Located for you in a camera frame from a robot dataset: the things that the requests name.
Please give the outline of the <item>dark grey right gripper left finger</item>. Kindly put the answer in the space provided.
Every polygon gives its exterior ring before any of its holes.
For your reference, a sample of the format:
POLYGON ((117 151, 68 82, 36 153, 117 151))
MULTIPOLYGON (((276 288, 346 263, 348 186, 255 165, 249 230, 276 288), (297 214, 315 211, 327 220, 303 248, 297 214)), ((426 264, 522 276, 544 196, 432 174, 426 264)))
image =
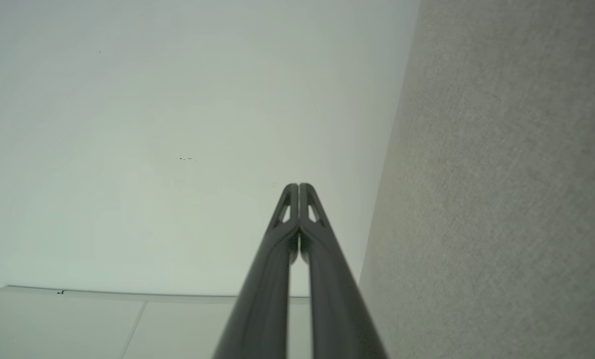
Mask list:
POLYGON ((287 185, 272 214, 215 359, 284 359, 290 267, 299 249, 299 186, 287 185))

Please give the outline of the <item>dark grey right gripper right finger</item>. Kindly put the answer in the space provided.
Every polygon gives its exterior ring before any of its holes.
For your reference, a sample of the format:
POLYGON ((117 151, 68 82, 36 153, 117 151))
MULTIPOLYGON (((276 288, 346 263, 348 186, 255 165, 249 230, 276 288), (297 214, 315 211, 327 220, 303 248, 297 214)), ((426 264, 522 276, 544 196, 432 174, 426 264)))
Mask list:
POLYGON ((311 184, 299 186, 300 253, 309 266, 315 359, 386 359, 322 202, 311 184))

